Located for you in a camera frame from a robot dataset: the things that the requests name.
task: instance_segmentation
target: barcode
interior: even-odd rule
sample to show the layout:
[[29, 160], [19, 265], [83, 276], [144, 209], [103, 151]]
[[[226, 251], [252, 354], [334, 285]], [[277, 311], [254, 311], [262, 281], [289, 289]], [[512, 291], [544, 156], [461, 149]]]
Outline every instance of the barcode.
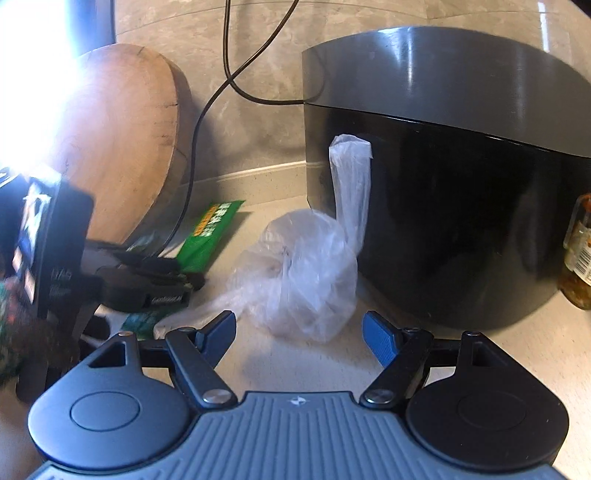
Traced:
[[587, 269], [589, 268], [589, 263], [591, 262], [591, 255], [585, 249], [582, 249], [579, 253], [579, 257], [577, 259], [577, 263], [574, 266], [574, 269], [578, 271], [582, 276], [587, 273]]

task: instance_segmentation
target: black cable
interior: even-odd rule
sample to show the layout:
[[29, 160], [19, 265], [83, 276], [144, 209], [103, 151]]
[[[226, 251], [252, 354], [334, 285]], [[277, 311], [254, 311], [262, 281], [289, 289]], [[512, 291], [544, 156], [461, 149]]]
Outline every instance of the black cable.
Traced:
[[[189, 168], [189, 185], [187, 186], [187, 195], [185, 197], [185, 201], [184, 201], [184, 205], [183, 205], [183, 210], [181, 211], [180, 215], [178, 216], [177, 223], [174, 225], [174, 228], [170, 232], [168, 238], [164, 241], [164, 243], [162, 244], [162, 247], [160, 247], [156, 251], [156, 253], [154, 254], [155, 256], [160, 255], [164, 251], [164, 249], [166, 249], [166, 247], [168, 247], [168, 245], [170, 244], [170, 242], [173, 240], [174, 236], [177, 234], [178, 229], [180, 229], [180, 226], [183, 223], [183, 220], [185, 218], [185, 215], [187, 215], [187, 210], [189, 209], [189, 204], [191, 202], [191, 194], [193, 193], [193, 183], [195, 182], [195, 166], [196, 166], [196, 163], [197, 163], [197, 160], [196, 160], [196, 154], [197, 154], [197, 137], [199, 135], [199, 128], [201, 127], [201, 124], [203, 123], [203, 119], [205, 118], [205, 115], [207, 114], [207, 112], [209, 111], [209, 109], [212, 107], [213, 103], [222, 94], [222, 92], [229, 85], [233, 84], [234, 79], [236, 77], [238, 77], [238, 75], [240, 75], [244, 70], [246, 70], [246, 68], [248, 68], [248, 66], [253, 61], [255, 61], [259, 56], [261, 56], [261, 54], [267, 49], [267, 47], [269, 45], [271, 45], [271, 43], [273, 42], [273, 40], [275, 39], [275, 37], [279, 34], [279, 32], [281, 31], [281, 29], [283, 28], [283, 25], [285, 25], [285, 23], [287, 22], [287, 20], [289, 20], [289, 17], [291, 16], [291, 13], [293, 12], [294, 8], [297, 6], [297, 4], [299, 3], [299, 1], [300, 0], [294, 0], [292, 6], [289, 9], [289, 11], [287, 12], [286, 16], [283, 18], [283, 20], [281, 20], [281, 22], [279, 23], [279, 25], [277, 25], [277, 28], [271, 34], [271, 36], [269, 38], [267, 38], [266, 42], [263, 43], [263, 45], [261, 45], [260, 48], [256, 52], [254, 52], [254, 54], [246, 62], [244, 62], [242, 65], [240, 65], [238, 67], [238, 69], [236, 69], [236, 71], [234, 73], [232, 73], [228, 77], [228, 79], [219, 86], [219, 88], [214, 92], [214, 94], [211, 96], [211, 98], [207, 101], [207, 103], [203, 107], [203, 110], [201, 111], [201, 114], [199, 115], [199, 118], [197, 119], [197, 123], [195, 124], [195, 129], [193, 130], [193, 140], [191, 142], [191, 159], [190, 159], [190, 168]], [[226, 18], [224, 19], [224, 23], [226, 23], [226, 21], [227, 21], [228, 24], [229, 24], [229, 17], [230, 17], [229, 16], [229, 10], [226, 10], [226, 15], [225, 16], [227, 17], [227, 19]]]
[[[290, 9], [287, 11], [275, 31], [271, 34], [270, 39], [273, 41], [275, 37], [279, 34], [283, 26], [287, 23], [290, 19], [291, 14], [297, 7], [297, 4], [300, 0], [294, 0], [290, 6]], [[228, 37], [230, 36], [230, 6], [232, 5], [232, 0], [226, 0], [226, 7], [224, 10], [224, 18], [223, 18], [223, 69], [224, 73], [226, 74], [226, 78], [230, 81], [230, 86], [234, 89], [234, 91], [240, 95], [241, 97], [245, 98], [246, 100], [250, 100], [251, 102], [260, 103], [261, 105], [303, 105], [303, 100], [268, 100], [265, 98], [255, 97], [250, 93], [246, 93], [242, 90], [233, 80], [232, 72], [230, 70], [230, 60], [228, 55]]]

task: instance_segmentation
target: clear plastic bag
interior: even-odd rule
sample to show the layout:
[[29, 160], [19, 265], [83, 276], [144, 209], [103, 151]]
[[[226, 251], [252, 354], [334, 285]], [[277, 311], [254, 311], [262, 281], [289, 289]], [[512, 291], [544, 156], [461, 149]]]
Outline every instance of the clear plastic bag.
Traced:
[[339, 135], [330, 144], [336, 219], [355, 255], [361, 252], [368, 223], [371, 158], [371, 143], [353, 135]]
[[370, 159], [368, 142], [336, 137], [330, 162], [337, 220], [308, 209], [273, 220], [241, 253], [224, 293], [161, 320], [156, 338], [181, 326], [201, 327], [222, 310], [277, 336], [318, 342], [335, 337], [357, 303], [356, 254], [367, 222]]

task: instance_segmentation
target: jar label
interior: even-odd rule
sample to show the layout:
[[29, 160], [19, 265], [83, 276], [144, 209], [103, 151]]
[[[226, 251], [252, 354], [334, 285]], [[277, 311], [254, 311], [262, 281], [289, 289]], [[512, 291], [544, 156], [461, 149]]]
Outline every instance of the jar label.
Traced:
[[578, 230], [571, 238], [564, 264], [591, 286], [591, 229], [579, 228]]

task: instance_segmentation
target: display screen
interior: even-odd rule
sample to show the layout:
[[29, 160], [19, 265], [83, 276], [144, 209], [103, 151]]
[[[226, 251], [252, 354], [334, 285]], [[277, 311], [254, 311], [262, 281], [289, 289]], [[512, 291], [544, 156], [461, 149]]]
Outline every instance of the display screen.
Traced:
[[44, 215], [49, 210], [50, 202], [51, 197], [44, 194], [37, 183], [31, 183], [25, 197], [21, 230], [18, 234], [18, 243], [12, 260], [14, 271], [21, 279], [31, 302], [35, 296], [35, 277], [33, 274], [35, 249], [37, 248]]

